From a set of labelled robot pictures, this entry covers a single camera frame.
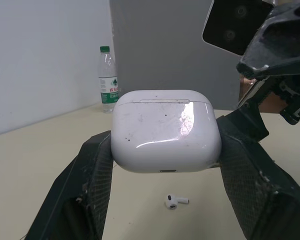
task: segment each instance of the white earbud case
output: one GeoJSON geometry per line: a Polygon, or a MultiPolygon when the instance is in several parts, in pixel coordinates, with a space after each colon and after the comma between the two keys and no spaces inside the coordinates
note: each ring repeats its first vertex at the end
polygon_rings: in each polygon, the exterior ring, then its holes
{"type": "Polygon", "coordinates": [[[111,152],[136,173],[197,172],[213,166],[221,138],[213,107],[191,90],[139,90],[113,110],[111,152]]]}

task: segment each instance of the white wall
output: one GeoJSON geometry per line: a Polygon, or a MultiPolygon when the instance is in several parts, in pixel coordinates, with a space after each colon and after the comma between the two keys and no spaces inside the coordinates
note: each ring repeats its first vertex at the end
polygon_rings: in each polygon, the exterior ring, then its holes
{"type": "Polygon", "coordinates": [[[0,134],[100,102],[108,0],[0,0],[0,134]]]}

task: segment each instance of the bottle label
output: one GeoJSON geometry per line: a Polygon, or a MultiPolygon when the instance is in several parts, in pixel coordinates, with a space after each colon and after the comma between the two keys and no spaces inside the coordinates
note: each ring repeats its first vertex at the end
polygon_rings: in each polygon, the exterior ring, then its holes
{"type": "Polygon", "coordinates": [[[101,100],[103,104],[113,104],[119,99],[118,96],[118,78],[100,77],[101,100]]]}

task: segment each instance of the earbud stem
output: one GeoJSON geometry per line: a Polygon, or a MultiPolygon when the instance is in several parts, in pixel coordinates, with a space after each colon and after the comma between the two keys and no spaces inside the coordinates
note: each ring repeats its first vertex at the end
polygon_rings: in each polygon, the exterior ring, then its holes
{"type": "Polygon", "coordinates": [[[186,197],[177,197],[176,200],[180,204],[189,204],[189,198],[186,197]]]}

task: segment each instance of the gray panel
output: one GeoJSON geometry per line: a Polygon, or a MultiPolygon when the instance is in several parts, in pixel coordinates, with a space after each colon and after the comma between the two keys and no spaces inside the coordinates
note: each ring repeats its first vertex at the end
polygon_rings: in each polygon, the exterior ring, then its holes
{"type": "Polygon", "coordinates": [[[110,0],[121,94],[187,89],[215,109],[239,99],[239,57],[202,40],[210,0],[110,0]]]}

